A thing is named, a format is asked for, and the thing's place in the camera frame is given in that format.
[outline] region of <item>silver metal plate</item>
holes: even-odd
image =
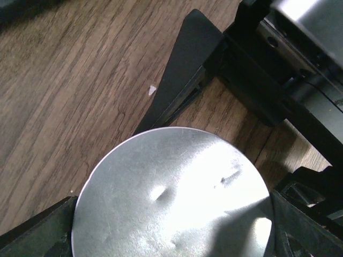
[[[268,190],[219,137],[167,127],[114,148],[78,199],[74,257],[269,256]]]

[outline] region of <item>wood grain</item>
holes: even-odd
[[[79,194],[102,157],[130,137],[192,9],[223,30],[238,2],[69,0],[3,31],[0,234]],[[268,185],[279,178],[271,162],[290,170],[313,156],[312,166],[322,163],[300,137],[283,140],[282,128],[263,126],[217,80],[173,124],[227,139],[256,162]]]

